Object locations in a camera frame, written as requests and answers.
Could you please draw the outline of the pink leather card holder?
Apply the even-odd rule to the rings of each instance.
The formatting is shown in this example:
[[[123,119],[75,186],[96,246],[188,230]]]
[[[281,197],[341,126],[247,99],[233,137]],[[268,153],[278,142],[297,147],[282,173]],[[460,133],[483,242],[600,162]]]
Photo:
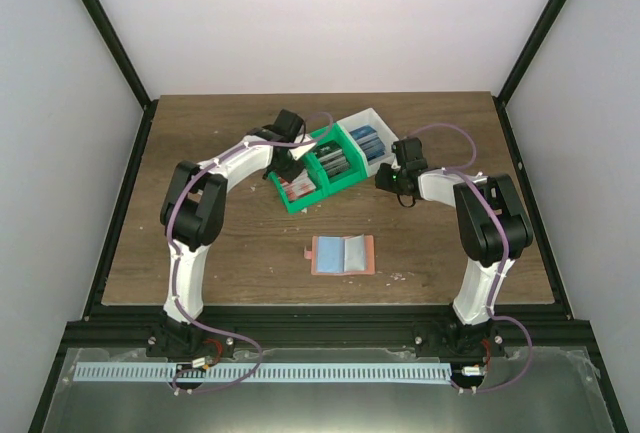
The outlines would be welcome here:
[[[374,275],[375,241],[372,235],[314,236],[304,250],[312,275]]]

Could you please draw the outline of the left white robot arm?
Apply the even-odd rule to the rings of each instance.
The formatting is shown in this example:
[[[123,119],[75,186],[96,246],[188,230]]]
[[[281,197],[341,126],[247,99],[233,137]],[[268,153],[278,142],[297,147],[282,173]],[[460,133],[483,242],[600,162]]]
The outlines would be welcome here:
[[[181,356],[194,356],[204,345],[204,331],[193,321],[204,308],[206,259],[222,230],[229,191],[261,170],[299,173],[312,145],[302,117],[282,110],[273,123],[250,130],[226,151],[176,166],[160,211],[170,253],[161,334]]]

